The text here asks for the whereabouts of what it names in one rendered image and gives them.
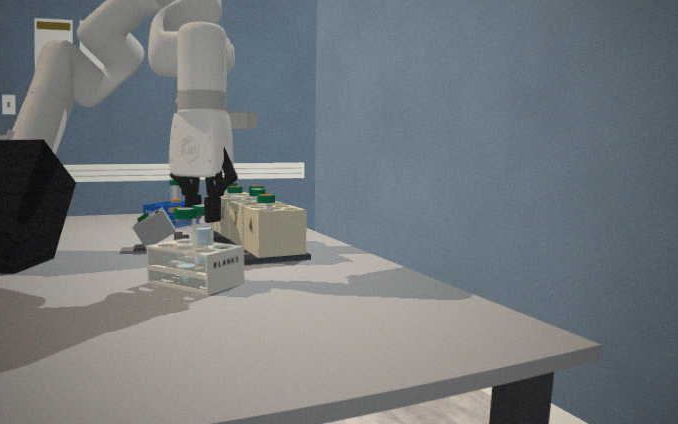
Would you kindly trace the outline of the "blue tube rack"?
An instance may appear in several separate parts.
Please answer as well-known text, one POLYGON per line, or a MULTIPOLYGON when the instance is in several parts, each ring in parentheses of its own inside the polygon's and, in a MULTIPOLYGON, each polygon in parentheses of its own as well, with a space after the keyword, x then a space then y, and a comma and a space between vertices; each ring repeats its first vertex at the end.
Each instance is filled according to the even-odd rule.
MULTIPOLYGON (((161 207, 163 207, 164 210, 166 211, 166 213, 168 214, 168 208, 179 207, 179 206, 181 206, 181 208, 184 208, 185 207, 185 201, 181 201, 181 202, 170 202, 170 201, 168 201, 168 202, 161 202, 161 203, 146 204, 145 208, 144 208, 143 215, 145 213, 151 214, 152 212, 158 210, 161 207), (162 204, 162 203, 164 203, 164 204, 162 204), (166 203, 169 203, 169 204, 166 204, 166 203), (170 205, 172 205, 172 206, 170 206, 170 205)), ((175 221, 174 221, 175 219, 173 218, 173 213, 169 212, 169 217, 170 217, 170 220, 172 221, 172 223, 175 226, 175 221)))

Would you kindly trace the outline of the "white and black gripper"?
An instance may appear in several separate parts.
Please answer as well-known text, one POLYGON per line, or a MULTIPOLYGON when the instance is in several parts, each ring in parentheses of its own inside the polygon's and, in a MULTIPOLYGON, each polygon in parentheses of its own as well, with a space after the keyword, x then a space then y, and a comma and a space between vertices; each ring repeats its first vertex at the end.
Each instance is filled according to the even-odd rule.
POLYGON ((232 130, 226 110, 178 109, 178 113, 174 113, 169 149, 170 177, 181 188, 185 207, 189 208, 202 205, 199 182, 200 177, 205 177, 206 223, 221 220, 221 196, 238 179, 233 162, 232 130))

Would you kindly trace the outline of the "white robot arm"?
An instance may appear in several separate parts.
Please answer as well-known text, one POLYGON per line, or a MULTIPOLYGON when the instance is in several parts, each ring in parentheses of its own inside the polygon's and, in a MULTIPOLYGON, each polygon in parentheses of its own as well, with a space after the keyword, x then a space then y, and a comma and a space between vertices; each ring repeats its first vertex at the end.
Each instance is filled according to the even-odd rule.
MULTIPOLYGON (((96 106, 139 68, 144 49, 130 32, 153 15, 149 64, 159 76, 178 77, 178 109, 226 110, 226 75, 235 54, 217 25, 221 0, 106 0, 77 29, 104 67, 65 39, 48 41, 14 127, 0 139, 44 139, 56 155, 74 101, 96 106)), ((226 113, 231 129, 257 129, 257 113, 226 113)))

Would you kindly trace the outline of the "clear plastic tube rack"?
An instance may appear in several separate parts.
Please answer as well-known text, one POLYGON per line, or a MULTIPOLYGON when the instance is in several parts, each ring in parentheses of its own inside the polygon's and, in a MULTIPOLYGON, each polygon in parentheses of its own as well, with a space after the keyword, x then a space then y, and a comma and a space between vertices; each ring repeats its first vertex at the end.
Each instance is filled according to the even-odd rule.
POLYGON ((244 246, 214 242, 209 246, 196 246, 196 249, 178 250, 176 240, 154 244, 147 257, 147 275, 150 284, 210 295, 244 284, 244 246), (224 247, 226 249, 218 249, 224 247), (207 251, 210 253, 199 253, 207 251), (177 269, 176 253, 205 257, 205 265, 197 264, 197 268, 189 270, 177 269), (179 275, 192 279, 185 283, 179 275))

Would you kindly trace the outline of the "beige bucket adapter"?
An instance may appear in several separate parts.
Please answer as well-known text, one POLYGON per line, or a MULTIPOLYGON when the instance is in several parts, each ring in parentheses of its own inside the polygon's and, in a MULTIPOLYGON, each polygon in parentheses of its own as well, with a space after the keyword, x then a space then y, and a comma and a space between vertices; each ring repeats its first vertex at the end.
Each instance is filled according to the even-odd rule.
POLYGON ((244 206, 244 249, 258 258, 306 254, 306 217, 291 205, 244 206))
MULTIPOLYGON (((224 197, 224 196, 228 196, 228 195, 224 194, 224 195, 221 196, 221 197, 224 197)), ((249 193, 243 192, 243 193, 242 193, 242 196, 249 196, 249 193)), ((216 232, 218 232, 218 222, 213 222, 213 230, 216 231, 216 232)))
POLYGON ((230 241, 239 246, 244 246, 243 206, 258 206, 258 203, 230 201, 230 241))
POLYGON ((230 239, 230 201, 249 201, 249 200, 250 196, 242 196, 242 200, 228 200, 228 196, 221 197, 221 221, 218 221, 219 234, 226 237, 227 239, 230 239))

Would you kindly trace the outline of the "clear tube with green cap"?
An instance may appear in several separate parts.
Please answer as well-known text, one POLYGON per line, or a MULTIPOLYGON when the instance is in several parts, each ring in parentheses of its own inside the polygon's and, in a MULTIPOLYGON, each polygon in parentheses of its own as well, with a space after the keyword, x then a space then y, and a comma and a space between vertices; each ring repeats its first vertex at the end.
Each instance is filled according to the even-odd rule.
MULTIPOLYGON (((176 249, 196 249, 196 208, 175 208, 176 249)), ((177 253, 177 269, 189 270, 196 268, 196 256, 177 253)), ((181 276, 185 283, 192 277, 181 276)))
MULTIPOLYGON (((255 188, 255 189, 260 189, 260 188, 255 188)), ((255 190, 255 189, 249 189, 250 203, 257 203, 257 195, 258 194, 265 194, 265 189, 260 189, 260 190, 255 190)))
MULTIPOLYGON (((213 223, 204 220, 204 205, 192 205, 196 208, 196 246, 209 246, 214 244, 213 223)), ((197 256, 197 264, 205 265, 205 258, 197 256)))

